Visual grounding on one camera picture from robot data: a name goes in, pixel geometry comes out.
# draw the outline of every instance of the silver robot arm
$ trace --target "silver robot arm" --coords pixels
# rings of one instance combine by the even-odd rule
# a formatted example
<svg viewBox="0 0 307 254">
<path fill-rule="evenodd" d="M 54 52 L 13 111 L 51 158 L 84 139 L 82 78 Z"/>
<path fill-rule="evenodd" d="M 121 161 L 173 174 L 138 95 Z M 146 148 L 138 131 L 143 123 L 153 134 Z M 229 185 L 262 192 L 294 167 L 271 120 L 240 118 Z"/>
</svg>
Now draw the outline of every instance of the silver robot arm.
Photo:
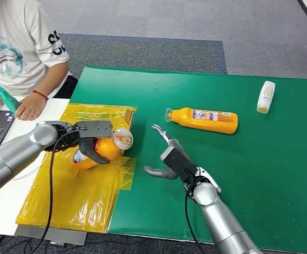
<svg viewBox="0 0 307 254">
<path fill-rule="evenodd" d="M 262 254 L 236 217 L 219 198 L 221 188 L 206 170 L 194 165 L 183 148 L 158 125 L 153 125 L 167 142 L 168 148 L 160 159 L 165 170 L 144 169 L 150 176 L 176 179 L 179 177 L 189 198 L 202 209 L 204 220 L 213 242 L 222 254 Z"/>
<path fill-rule="evenodd" d="M 58 131 L 50 124 L 39 124 L 33 131 L 0 146 L 0 188 L 55 143 Z"/>
<path fill-rule="evenodd" d="M 79 146 L 79 150 L 99 164 L 109 160 L 95 151 L 99 138 L 110 138 L 110 121 L 82 121 L 74 125 L 67 122 L 39 122 L 31 132 L 0 146 L 0 188 L 34 161 L 42 151 L 64 151 Z"/>
</svg>

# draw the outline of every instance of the green table mat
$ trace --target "green table mat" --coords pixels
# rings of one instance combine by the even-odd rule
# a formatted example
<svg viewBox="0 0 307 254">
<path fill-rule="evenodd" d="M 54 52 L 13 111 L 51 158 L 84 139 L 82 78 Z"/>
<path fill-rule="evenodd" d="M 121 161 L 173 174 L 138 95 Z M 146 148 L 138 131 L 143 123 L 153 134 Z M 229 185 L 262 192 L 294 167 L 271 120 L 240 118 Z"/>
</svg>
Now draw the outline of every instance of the green table mat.
<svg viewBox="0 0 307 254">
<path fill-rule="evenodd" d="M 265 80 L 276 89 L 263 115 L 256 109 Z M 307 79 L 85 67 L 71 102 L 138 108 L 135 144 L 126 153 L 137 158 L 133 186 L 120 191 L 110 233 L 192 239 L 181 182 L 142 169 L 163 167 L 166 144 L 150 130 L 156 123 L 218 183 L 259 247 L 307 252 Z M 234 112 L 239 125 L 233 135 L 184 128 L 166 123 L 167 107 Z M 212 241 L 197 204 L 189 201 L 189 215 L 200 241 Z"/>
</svg>

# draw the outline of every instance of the white bottle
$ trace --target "white bottle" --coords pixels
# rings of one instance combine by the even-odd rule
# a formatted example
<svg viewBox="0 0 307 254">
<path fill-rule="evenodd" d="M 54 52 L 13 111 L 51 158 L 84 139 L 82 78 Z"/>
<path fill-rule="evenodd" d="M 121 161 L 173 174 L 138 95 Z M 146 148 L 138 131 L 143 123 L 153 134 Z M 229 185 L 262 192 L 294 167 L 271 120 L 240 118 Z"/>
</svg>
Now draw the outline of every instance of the white bottle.
<svg viewBox="0 0 307 254">
<path fill-rule="evenodd" d="M 268 114 L 274 97 L 275 87 L 276 84 L 273 82 L 265 81 L 262 87 L 259 102 L 257 102 L 257 111 L 262 114 Z"/>
</svg>

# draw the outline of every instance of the yellow plastic bottle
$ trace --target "yellow plastic bottle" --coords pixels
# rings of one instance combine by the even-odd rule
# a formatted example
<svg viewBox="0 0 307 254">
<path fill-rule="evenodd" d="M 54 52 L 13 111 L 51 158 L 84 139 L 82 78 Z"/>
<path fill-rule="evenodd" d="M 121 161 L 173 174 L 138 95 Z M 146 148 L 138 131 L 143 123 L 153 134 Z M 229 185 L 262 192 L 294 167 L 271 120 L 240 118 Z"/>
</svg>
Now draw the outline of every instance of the yellow plastic bottle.
<svg viewBox="0 0 307 254">
<path fill-rule="evenodd" d="M 123 151 L 130 149 L 134 137 L 130 131 L 125 128 L 118 128 L 110 139 L 98 139 L 95 150 L 109 160 L 114 160 L 123 155 Z M 73 157 L 76 169 L 88 169 L 96 166 L 97 163 L 82 154 L 77 149 Z"/>
<path fill-rule="evenodd" d="M 194 110 L 189 107 L 180 110 L 167 108 L 166 122 L 175 122 L 181 126 L 233 134 L 238 125 L 238 116 L 231 112 Z"/>
</svg>

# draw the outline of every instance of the yellow plastic bag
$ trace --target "yellow plastic bag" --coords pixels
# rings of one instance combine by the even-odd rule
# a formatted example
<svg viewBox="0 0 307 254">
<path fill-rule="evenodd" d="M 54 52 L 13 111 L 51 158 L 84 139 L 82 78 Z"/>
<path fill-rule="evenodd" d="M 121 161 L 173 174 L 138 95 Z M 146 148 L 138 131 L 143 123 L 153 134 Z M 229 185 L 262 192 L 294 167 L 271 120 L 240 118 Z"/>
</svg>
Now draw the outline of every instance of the yellow plastic bag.
<svg viewBox="0 0 307 254">
<path fill-rule="evenodd" d="M 113 129 L 129 129 L 135 108 L 102 105 L 69 104 L 61 121 L 75 123 L 89 120 L 110 120 Z M 73 167 L 76 148 L 55 155 L 53 213 L 51 226 L 55 228 L 107 232 L 112 210 L 120 189 L 131 189 L 135 159 L 119 157 L 110 164 L 88 170 Z M 17 224 L 45 226 L 48 216 L 51 156 L 47 156 L 24 206 Z"/>
</svg>

